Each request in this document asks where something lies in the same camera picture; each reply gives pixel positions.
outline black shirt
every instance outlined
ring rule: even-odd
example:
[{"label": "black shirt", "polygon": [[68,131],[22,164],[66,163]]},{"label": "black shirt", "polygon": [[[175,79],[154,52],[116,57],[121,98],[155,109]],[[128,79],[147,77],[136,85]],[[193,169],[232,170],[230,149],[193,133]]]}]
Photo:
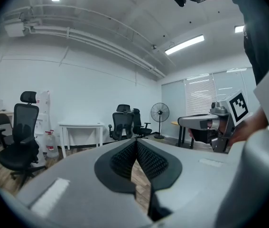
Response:
[{"label": "black shirt", "polygon": [[232,1],[244,17],[244,48],[258,84],[269,71],[269,6],[264,0]]}]

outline black mesh office chair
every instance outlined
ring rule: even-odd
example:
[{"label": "black mesh office chair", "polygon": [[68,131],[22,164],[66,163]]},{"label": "black mesh office chair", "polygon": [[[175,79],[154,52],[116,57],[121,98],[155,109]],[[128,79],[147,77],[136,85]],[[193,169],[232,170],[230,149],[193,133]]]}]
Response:
[{"label": "black mesh office chair", "polygon": [[5,135],[4,132],[6,131],[7,128],[6,127],[2,128],[4,125],[6,125],[11,130],[13,129],[9,117],[4,113],[0,113],[0,126],[1,126],[1,128],[0,128],[0,133],[1,133],[0,134],[0,143],[2,144],[3,148],[5,149],[9,145],[13,144],[14,140],[13,140],[13,135]]},{"label": "black mesh office chair", "polygon": [[147,135],[151,134],[152,129],[147,128],[148,124],[151,123],[145,123],[146,126],[142,126],[142,123],[140,121],[140,113],[139,109],[134,108],[133,109],[133,133],[139,135],[140,137],[146,137]]},{"label": "black mesh office chair", "polygon": [[132,137],[132,122],[133,114],[130,112],[130,106],[127,104],[119,105],[116,109],[117,112],[113,113],[114,129],[111,131],[112,125],[109,125],[110,137],[114,140],[130,139]]},{"label": "black mesh office chair", "polygon": [[33,172],[46,168],[45,166],[31,168],[31,163],[38,163],[38,144],[34,139],[34,128],[39,108],[36,103],[36,92],[25,91],[20,100],[28,104],[16,104],[14,107],[14,143],[0,152],[0,163],[13,170],[11,177],[23,175],[19,188],[23,186],[27,177],[34,177]]}]

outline window blind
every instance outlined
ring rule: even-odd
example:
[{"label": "window blind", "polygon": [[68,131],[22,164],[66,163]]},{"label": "window blind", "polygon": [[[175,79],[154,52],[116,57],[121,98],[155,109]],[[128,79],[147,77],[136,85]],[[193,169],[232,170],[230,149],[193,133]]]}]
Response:
[{"label": "window blind", "polygon": [[216,101],[213,76],[186,80],[186,115],[207,114]]}]

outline floor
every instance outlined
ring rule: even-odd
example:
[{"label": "floor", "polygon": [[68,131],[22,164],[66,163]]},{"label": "floor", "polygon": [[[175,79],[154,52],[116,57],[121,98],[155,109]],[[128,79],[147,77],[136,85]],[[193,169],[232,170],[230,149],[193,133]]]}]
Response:
[{"label": "floor", "polygon": [[[148,137],[151,140],[166,143],[169,145],[175,146],[177,140],[173,138],[165,137],[163,140],[156,139],[152,136]],[[66,154],[71,155],[75,154],[77,152],[81,151],[89,151],[91,148],[74,148],[71,150],[66,150]],[[194,149],[201,150],[201,151],[212,151],[211,147],[205,144],[194,144]],[[57,162],[59,162],[63,158],[62,150],[59,149],[59,156],[57,158],[47,158],[46,157],[46,166],[50,168]],[[40,170],[39,172],[35,172],[35,175],[38,175],[42,173],[44,170]],[[0,164],[0,188],[3,188],[10,192],[13,195],[16,195],[19,191],[19,185],[21,183],[21,177],[16,178],[16,180],[13,180],[10,177],[10,170],[6,169]],[[142,208],[142,210],[147,213],[148,212],[148,204],[150,200],[150,182],[147,179],[146,175],[142,171],[141,167],[139,166],[139,163],[136,161],[132,168],[132,177],[131,181],[136,184],[136,201],[138,205]]]}]

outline person's arm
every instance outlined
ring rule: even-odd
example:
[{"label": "person's arm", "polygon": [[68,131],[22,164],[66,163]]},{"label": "person's arm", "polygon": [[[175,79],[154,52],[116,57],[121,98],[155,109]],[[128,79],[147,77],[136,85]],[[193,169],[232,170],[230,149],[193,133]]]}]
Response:
[{"label": "person's arm", "polygon": [[268,121],[263,109],[260,107],[254,115],[240,123],[229,140],[228,146],[239,141],[246,141],[256,131],[268,126]]}]

